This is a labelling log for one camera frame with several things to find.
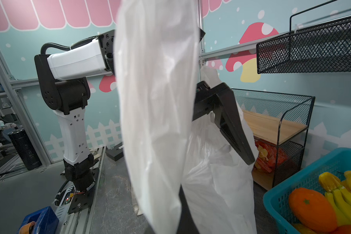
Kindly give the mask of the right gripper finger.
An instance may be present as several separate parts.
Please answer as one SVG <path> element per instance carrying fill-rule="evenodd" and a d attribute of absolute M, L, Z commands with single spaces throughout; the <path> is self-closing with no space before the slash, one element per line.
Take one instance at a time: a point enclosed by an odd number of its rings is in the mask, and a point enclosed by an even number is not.
<path fill-rule="evenodd" d="M 181 216 L 179 225 L 177 228 L 177 234 L 199 234 L 199 231 L 193 221 L 187 199 L 185 197 L 183 188 L 180 187 L 179 190 L 179 199 L 181 202 Z"/>

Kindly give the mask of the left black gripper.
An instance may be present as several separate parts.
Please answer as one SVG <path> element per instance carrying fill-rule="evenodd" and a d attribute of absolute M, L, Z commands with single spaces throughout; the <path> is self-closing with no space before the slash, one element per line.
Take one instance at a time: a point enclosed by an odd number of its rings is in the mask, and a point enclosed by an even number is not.
<path fill-rule="evenodd" d="M 255 157 L 244 133 L 233 91 L 225 83 L 211 88 L 207 82 L 199 82 L 192 121 L 211 111 L 214 113 L 214 123 L 221 134 L 247 165 L 253 164 Z"/>

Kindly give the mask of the white plastic grocery bag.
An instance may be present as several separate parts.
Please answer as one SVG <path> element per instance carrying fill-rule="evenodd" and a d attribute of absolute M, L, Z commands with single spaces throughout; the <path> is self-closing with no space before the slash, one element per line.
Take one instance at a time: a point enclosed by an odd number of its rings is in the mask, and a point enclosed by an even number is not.
<path fill-rule="evenodd" d="M 255 234 L 253 164 L 210 112 L 192 121 L 197 84 L 223 83 L 198 66 L 194 1 L 123 1 L 114 43 L 124 156 L 147 234 L 176 234 L 183 188 L 200 234 Z M 258 149 L 244 119 L 255 160 Z"/>

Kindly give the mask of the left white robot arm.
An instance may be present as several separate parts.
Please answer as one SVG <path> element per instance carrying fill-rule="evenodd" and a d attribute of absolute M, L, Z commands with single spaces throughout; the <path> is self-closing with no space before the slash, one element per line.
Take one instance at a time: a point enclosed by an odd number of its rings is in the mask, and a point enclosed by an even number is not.
<path fill-rule="evenodd" d="M 92 206 L 97 170 L 84 133 L 84 113 L 91 96 L 87 78 L 113 75 L 115 31 L 85 38 L 71 46 L 46 43 L 34 57 L 42 97 L 58 117 L 66 143 L 65 176 L 75 186 L 69 213 Z M 215 124 L 247 165 L 255 156 L 243 131 L 235 96 L 227 84 L 197 84 L 193 119 L 214 113 Z"/>

